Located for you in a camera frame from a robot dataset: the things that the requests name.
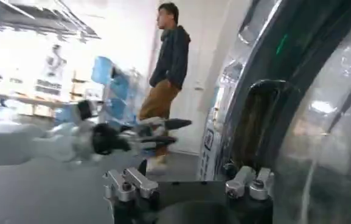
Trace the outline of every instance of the man's hand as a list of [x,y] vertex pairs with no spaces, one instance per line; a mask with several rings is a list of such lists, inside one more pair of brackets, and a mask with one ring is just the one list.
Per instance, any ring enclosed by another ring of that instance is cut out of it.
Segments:
[[173,85],[171,84],[171,82],[167,79],[167,87],[171,88]]

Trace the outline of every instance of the metal clamp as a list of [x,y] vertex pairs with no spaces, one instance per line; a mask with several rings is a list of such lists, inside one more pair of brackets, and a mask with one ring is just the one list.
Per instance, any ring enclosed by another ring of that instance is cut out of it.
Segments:
[[253,179],[255,179],[255,170],[249,166],[243,166],[233,180],[225,183],[225,193],[231,198],[240,198],[244,195],[245,187]]
[[125,169],[124,177],[128,182],[140,189],[140,195],[143,198],[149,199],[152,193],[158,190],[159,184],[147,179],[136,168]]
[[256,180],[249,186],[249,195],[255,200],[266,200],[272,186],[274,174],[268,168],[261,168]]
[[104,178],[110,181],[109,186],[105,186],[105,197],[111,199],[117,197],[120,201],[127,202],[135,198],[136,188],[125,181],[122,175],[116,170],[110,170]]

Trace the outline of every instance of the man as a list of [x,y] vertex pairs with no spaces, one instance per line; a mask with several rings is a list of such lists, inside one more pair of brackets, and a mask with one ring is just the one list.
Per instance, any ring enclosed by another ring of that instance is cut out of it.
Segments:
[[[164,3],[158,8],[158,27],[163,30],[162,46],[151,76],[152,89],[144,101],[139,119],[163,117],[168,119],[173,99],[182,89],[187,73],[189,54],[189,34],[178,25],[179,11],[174,3]],[[156,156],[148,160],[147,172],[163,171],[167,148],[156,151]]]

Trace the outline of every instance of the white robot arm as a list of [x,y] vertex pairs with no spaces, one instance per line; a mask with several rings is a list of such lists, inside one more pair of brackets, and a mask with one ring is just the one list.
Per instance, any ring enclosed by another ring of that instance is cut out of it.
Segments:
[[87,100],[74,106],[75,122],[46,131],[36,125],[0,124],[0,166],[22,164],[32,158],[48,157],[60,162],[98,161],[115,150],[155,150],[173,144],[176,139],[162,132],[191,124],[180,119],[155,117],[117,131],[108,124],[89,120],[93,103]]

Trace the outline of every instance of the brown pants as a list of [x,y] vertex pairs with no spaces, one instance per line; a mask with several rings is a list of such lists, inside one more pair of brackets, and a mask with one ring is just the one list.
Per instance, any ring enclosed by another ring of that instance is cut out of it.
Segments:
[[[139,119],[144,120],[151,117],[168,119],[170,117],[171,103],[178,93],[179,89],[172,86],[167,79],[159,82],[150,90],[148,97],[145,99],[140,110]],[[156,151],[156,156],[165,154],[167,154],[167,147]]]

